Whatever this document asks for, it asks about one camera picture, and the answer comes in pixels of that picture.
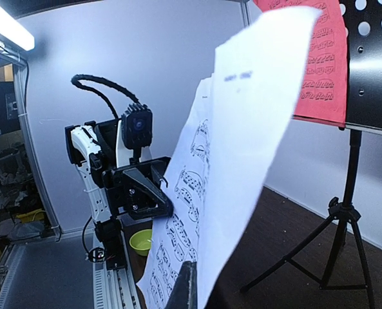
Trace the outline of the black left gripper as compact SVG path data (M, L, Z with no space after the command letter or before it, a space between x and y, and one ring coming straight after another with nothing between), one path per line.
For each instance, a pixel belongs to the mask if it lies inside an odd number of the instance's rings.
M125 167L110 169L102 181L110 208L118 216L122 207L132 219L172 217L173 203L161 189L170 162L164 156Z

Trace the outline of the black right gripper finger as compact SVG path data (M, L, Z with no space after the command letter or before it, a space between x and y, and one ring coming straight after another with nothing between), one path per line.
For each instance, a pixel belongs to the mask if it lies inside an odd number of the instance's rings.
M197 262L182 263L165 309L197 309Z

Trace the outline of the black perforated music stand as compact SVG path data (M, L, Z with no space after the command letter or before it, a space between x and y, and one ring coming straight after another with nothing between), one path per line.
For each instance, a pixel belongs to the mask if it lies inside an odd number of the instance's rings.
M364 290L367 293L369 308L376 306L368 261L358 225L361 214L353 206L352 199L358 173L362 132L382 134L382 1L365 1L362 6L356 5L355 1L342 1L342 4L346 8L343 18L349 31L345 127L350 131L349 162L343 198L331 199L328 217L276 264L241 287L240 292L243 294L282 266L290 264L318 283L320 290ZM332 248L322 277L317 277L297 263L294 257L333 221L336 221L338 226ZM339 253L345 245L347 227L351 227L354 235L364 282L359 285L332 286L329 281Z

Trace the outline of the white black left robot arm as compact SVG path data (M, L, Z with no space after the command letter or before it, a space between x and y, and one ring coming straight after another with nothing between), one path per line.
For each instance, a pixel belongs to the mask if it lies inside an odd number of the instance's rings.
M173 203L162 191L170 159L144 161L141 151L127 149L119 119L65 129L70 162L76 166L90 200L91 218L99 247L87 251L92 263L107 269L126 268L122 223L118 216L133 220L170 217Z

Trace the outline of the white sheet music page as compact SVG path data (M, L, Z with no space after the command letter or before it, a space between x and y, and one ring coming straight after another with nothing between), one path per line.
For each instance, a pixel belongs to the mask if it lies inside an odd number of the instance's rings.
M196 265L204 308L256 208L291 121L321 11L291 6L262 13L215 50L165 173L170 218L153 222L138 282L148 308L180 308L180 269Z

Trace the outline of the red sheet music page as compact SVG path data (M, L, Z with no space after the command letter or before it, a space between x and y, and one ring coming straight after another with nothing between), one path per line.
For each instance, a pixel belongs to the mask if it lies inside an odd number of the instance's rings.
M288 6L321 10L312 39L295 118L343 127L347 104L347 31L339 1L255 1L262 11Z

